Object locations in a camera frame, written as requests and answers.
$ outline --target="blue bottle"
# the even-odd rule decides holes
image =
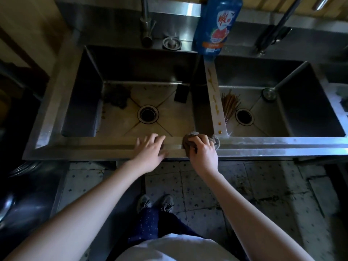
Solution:
[[[217,56],[243,5],[242,0],[208,0],[202,5],[194,42],[201,55]]]

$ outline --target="left hand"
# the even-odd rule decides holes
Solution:
[[[159,163],[168,155],[167,152],[161,151],[161,145],[166,138],[165,135],[151,134],[143,140],[136,139],[134,148],[134,158],[131,160],[134,166],[143,175],[153,171]]]

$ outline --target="bottle label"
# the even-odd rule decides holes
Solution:
[[[223,47],[222,41],[227,37],[230,32],[227,27],[231,27],[233,23],[233,18],[235,16],[234,11],[224,10],[220,11],[216,17],[217,28],[214,28],[211,36],[210,42],[203,42],[202,46],[204,48],[218,49]]]

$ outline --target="sneaker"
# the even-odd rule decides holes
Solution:
[[[152,202],[149,198],[149,196],[147,196],[146,194],[144,194],[143,196],[140,197],[140,199],[138,200],[138,204],[136,206],[136,211],[138,213],[141,212],[142,209],[145,208],[151,208],[152,207]]]
[[[172,213],[174,209],[174,199],[172,195],[164,195],[160,202],[161,210]]]

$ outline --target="pants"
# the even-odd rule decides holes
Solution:
[[[145,208],[138,214],[134,223],[132,223],[121,236],[111,250],[107,261],[115,261],[120,254],[132,246],[147,240],[161,238],[170,233],[203,238],[186,224],[182,223],[174,214],[164,212],[157,208]],[[232,236],[231,242],[235,247],[232,247],[230,252],[241,261],[248,260],[236,235]]]

